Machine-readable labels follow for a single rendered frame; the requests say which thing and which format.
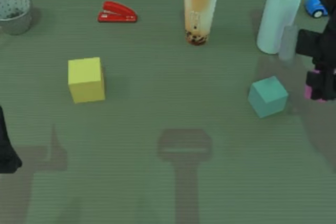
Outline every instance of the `teal cube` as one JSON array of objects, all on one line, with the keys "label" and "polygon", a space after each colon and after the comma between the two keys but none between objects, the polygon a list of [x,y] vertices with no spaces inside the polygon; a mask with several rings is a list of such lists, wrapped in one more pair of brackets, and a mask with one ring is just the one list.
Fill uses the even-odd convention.
[{"label": "teal cube", "polygon": [[248,101],[260,118],[284,110],[287,99],[288,92],[275,76],[254,82],[248,94]]}]

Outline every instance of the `black figurine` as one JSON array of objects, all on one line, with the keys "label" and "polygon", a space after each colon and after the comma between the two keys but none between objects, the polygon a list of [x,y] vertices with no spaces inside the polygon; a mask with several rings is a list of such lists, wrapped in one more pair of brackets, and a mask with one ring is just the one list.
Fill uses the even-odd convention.
[{"label": "black figurine", "polygon": [[329,16],[322,33],[300,30],[296,53],[312,57],[314,72],[307,73],[306,84],[312,87],[312,100],[336,99],[336,0],[320,0]]},{"label": "black figurine", "polygon": [[0,174],[15,173],[22,161],[10,144],[4,112],[0,106]]}]

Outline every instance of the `yellow cube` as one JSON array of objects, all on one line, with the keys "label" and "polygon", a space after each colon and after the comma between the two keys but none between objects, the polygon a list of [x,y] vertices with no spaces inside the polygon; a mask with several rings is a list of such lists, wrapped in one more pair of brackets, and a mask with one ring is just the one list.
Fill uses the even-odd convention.
[{"label": "yellow cube", "polygon": [[68,85],[74,103],[105,100],[100,58],[69,60]]}]

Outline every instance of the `gray mesh basket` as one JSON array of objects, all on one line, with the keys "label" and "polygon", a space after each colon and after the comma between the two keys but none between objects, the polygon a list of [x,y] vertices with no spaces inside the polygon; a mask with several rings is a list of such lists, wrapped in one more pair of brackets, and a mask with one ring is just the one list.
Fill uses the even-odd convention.
[{"label": "gray mesh basket", "polygon": [[0,0],[0,26],[3,32],[19,35],[30,28],[31,0]]}]

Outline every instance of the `toy car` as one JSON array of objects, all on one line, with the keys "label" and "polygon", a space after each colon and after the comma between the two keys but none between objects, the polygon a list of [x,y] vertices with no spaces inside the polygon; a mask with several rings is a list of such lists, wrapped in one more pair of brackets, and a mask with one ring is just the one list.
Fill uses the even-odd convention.
[{"label": "toy car", "polygon": [[327,16],[328,12],[321,4],[320,0],[306,0],[304,3],[307,13],[313,18]]}]

